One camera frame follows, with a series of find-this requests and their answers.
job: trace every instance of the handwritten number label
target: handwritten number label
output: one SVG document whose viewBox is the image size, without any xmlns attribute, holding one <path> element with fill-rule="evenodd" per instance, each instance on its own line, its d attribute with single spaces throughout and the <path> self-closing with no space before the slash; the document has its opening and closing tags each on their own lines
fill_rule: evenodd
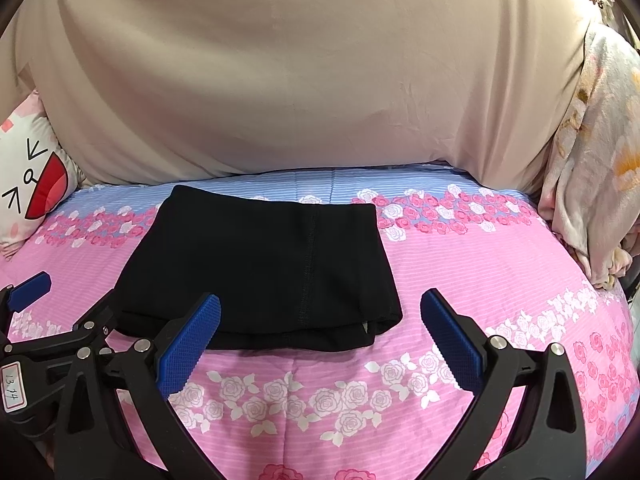
<svg viewBox="0 0 640 480">
<path fill-rule="evenodd" d="M 16 361 L 10 365 L 0 368 L 2 383 L 2 405 L 7 413 L 21 410 L 27 406 L 27 397 L 24 394 L 22 383 L 22 369 L 20 362 Z"/>
</svg>

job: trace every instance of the blue gripper pad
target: blue gripper pad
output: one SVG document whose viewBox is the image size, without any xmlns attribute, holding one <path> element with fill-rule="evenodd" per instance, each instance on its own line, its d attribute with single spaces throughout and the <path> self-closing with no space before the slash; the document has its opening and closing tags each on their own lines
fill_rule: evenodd
<svg viewBox="0 0 640 480">
<path fill-rule="evenodd" d="M 9 291 L 6 306 L 12 312 L 22 312 L 51 290 L 51 278 L 46 272 L 36 274 Z"/>
<path fill-rule="evenodd" d="M 420 315 L 460 388 L 477 395 L 484 386 L 482 355 L 435 288 L 422 295 Z"/>
<path fill-rule="evenodd" d="M 220 325 L 221 307 L 210 294 L 158 359 L 156 385 L 162 396 L 180 392 Z"/>
</svg>

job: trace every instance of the beige pillow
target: beige pillow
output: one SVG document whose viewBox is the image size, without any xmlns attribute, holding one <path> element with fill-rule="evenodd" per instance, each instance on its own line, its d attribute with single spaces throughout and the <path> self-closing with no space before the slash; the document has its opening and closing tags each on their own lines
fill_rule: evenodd
<svg viewBox="0 0 640 480">
<path fill-rule="evenodd" d="M 588 0 L 27 0 L 28 68 L 94 182 L 445 159 L 529 189 Z"/>
</svg>

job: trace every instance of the black garment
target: black garment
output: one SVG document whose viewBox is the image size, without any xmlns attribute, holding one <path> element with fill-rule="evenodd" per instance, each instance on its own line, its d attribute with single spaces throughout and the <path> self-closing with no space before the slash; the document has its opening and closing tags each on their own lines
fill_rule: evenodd
<svg viewBox="0 0 640 480">
<path fill-rule="evenodd" d="M 211 349 L 344 351 L 402 319 L 373 205 L 176 186 L 115 286 L 118 331 L 154 337 L 204 292 L 222 304 Z"/>
</svg>

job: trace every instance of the pillow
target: pillow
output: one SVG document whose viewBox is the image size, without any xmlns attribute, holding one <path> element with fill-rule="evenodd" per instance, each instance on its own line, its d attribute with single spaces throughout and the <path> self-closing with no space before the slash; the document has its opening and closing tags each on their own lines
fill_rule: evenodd
<svg viewBox="0 0 640 480">
<path fill-rule="evenodd" d="M 34 90 L 0 125 L 0 254 L 9 259 L 79 182 Z"/>
</svg>

